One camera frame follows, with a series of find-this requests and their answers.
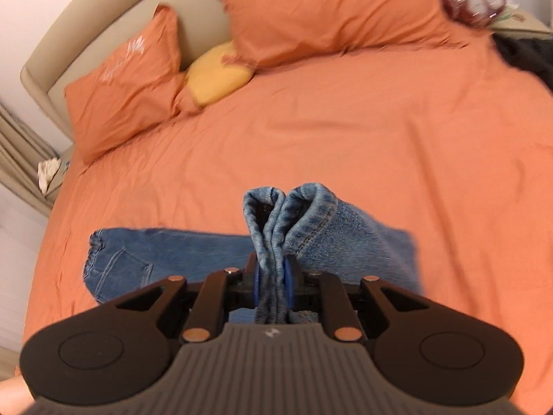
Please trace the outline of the blue denim pants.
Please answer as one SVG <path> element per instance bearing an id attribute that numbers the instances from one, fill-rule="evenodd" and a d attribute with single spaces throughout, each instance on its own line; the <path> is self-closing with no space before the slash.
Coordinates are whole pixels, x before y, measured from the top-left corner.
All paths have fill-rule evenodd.
<path id="1" fill-rule="evenodd" d="M 253 309 L 240 309 L 234 322 L 311 322 L 310 313 L 291 310 L 285 259 L 304 272 L 327 272 L 345 283 L 365 275 L 419 293 L 422 290 L 415 244 L 404 230 L 390 228 L 343 201 L 320 183 L 284 193 L 265 186 L 250 189 L 243 201 L 246 235 L 171 229 L 97 230 L 89 238 L 83 282 L 103 304 L 171 275 L 192 282 L 226 267 L 243 267 L 257 257 Z"/>

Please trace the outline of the dark clothing pile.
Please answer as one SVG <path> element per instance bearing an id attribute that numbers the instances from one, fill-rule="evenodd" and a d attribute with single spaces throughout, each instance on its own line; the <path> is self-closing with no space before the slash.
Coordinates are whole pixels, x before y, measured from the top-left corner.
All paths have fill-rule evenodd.
<path id="1" fill-rule="evenodd" d="M 549 90 L 553 89 L 553 44 L 552 39 L 508 38 L 492 35 L 503 60 L 510 66 L 532 73 Z"/>

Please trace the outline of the white crumpled cloth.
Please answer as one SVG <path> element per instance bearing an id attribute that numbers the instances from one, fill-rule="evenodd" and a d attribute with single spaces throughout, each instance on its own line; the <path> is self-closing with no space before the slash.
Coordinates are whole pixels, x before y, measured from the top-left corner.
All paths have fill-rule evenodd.
<path id="1" fill-rule="evenodd" d="M 61 163 L 60 158 L 53 157 L 37 164 L 37 185 L 43 195 L 47 193 L 50 182 L 59 171 Z"/>

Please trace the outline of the bedside table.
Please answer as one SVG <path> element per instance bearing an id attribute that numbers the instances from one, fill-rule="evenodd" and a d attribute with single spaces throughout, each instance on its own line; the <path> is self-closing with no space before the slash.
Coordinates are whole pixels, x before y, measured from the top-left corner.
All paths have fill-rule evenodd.
<path id="1" fill-rule="evenodd" d="M 47 201 L 54 203 L 56 200 L 61 186 L 63 185 L 65 175 L 68 171 L 72 156 L 74 152 L 74 146 L 71 145 L 67 148 L 66 151 L 63 151 L 60 155 L 60 167 L 57 169 L 57 172 L 54 174 L 54 177 L 49 182 L 47 191 L 45 193 L 45 198 Z"/>

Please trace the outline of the orange bed sheet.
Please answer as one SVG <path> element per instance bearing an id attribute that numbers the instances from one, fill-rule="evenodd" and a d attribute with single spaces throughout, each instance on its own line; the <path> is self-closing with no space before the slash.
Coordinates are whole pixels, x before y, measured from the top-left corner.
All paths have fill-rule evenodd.
<path id="1" fill-rule="evenodd" d="M 270 70 L 91 164 L 74 156 L 25 336 L 93 306 L 83 265 L 95 230 L 242 234 L 246 191 L 311 182 L 412 234 L 425 294 L 511 333 L 525 356 L 516 404 L 551 408 L 552 95 L 486 36 Z"/>

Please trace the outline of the beige curtain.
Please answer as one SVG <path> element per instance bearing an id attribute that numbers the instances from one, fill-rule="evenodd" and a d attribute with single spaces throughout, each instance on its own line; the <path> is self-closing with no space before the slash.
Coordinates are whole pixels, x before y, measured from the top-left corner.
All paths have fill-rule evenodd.
<path id="1" fill-rule="evenodd" d="M 25 122 L 1 106 L 1 184 L 45 216 L 54 204 L 38 186 L 38 163 L 57 157 L 54 149 Z"/>

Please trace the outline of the orange pillow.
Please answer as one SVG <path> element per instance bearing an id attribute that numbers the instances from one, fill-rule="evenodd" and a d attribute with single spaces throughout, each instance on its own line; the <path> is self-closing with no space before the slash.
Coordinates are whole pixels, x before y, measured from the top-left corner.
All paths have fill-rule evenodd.
<path id="1" fill-rule="evenodd" d="M 180 66 L 177 13 L 159 5 L 138 35 L 65 88 L 76 151 L 85 164 L 175 116 L 200 111 Z"/>
<path id="2" fill-rule="evenodd" d="M 321 54 L 459 47 L 441 0 L 220 0 L 239 62 L 272 68 Z"/>

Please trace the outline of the yellow small pillow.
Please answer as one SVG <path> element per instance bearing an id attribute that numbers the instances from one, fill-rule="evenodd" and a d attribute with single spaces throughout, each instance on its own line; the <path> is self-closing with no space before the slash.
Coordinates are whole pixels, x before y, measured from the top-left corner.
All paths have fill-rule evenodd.
<path id="1" fill-rule="evenodd" d="M 226 98 L 250 82 L 254 71 L 239 64 L 233 41 L 213 47 L 187 69 L 187 89 L 199 107 Z"/>

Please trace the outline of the beige padded headboard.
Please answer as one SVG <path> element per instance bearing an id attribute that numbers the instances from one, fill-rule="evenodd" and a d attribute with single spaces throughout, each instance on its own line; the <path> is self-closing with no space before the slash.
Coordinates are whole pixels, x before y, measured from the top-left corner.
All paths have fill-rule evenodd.
<path id="1" fill-rule="evenodd" d="M 137 35 L 160 4 L 179 18 L 181 63 L 188 66 L 231 38 L 219 0 L 72 0 L 21 69 L 21 84 L 67 137 L 72 135 L 64 89 Z"/>

